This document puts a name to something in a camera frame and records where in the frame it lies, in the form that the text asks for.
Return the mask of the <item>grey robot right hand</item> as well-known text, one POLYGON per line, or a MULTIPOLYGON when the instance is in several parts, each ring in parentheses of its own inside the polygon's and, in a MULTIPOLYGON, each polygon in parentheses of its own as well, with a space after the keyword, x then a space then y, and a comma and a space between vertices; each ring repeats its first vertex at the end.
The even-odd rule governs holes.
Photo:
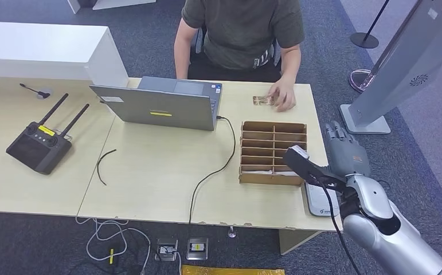
POLYGON ((337 121, 325 124, 331 172, 339 176, 361 174, 370 176, 366 150, 337 121))

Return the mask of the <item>person's left hand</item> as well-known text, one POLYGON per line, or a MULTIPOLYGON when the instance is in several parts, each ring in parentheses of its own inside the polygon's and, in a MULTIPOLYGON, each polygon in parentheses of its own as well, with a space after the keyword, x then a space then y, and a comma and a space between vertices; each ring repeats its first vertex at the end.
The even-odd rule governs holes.
POLYGON ((278 112, 288 111, 296 105, 294 84, 294 80, 281 77, 270 87, 267 97, 273 98, 278 112))

